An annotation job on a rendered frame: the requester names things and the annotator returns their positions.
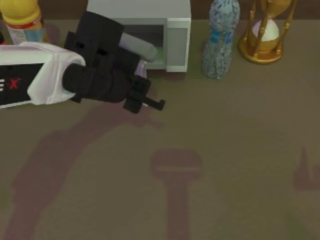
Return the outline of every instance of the brown table surface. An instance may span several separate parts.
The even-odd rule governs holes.
[[[61,40],[76,26],[47,23]],[[208,24],[194,21],[188,73],[149,73],[162,112],[89,100],[1,110],[2,239],[320,239],[318,29],[296,20],[281,61],[234,51],[225,79],[210,80]],[[156,172],[159,161],[179,171]]]

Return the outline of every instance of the red x logo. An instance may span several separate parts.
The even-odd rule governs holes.
[[[9,87],[9,90],[18,89],[18,82],[21,80],[19,77],[10,78],[10,83],[8,82],[6,85]]]

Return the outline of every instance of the yellow container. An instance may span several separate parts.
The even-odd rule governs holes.
[[[13,44],[48,42],[38,0],[0,0],[0,12]]]

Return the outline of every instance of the white box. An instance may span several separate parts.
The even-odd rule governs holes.
[[[155,62],[148,69],[188,69],[190,0],[88,0],[87,10],[125,25],[125,32],[154,44]]]

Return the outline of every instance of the robotic arm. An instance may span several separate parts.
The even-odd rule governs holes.
[[[64,48],[42,42],[0,46],[0,108],[56,104],[82,99],[124,102],[139,113],[142,105],[162,110],[165,101],[146,97],[151,82],[136,75],[141,59],[156,55],[150,44],[124,33],[124,26],[86,11]]]

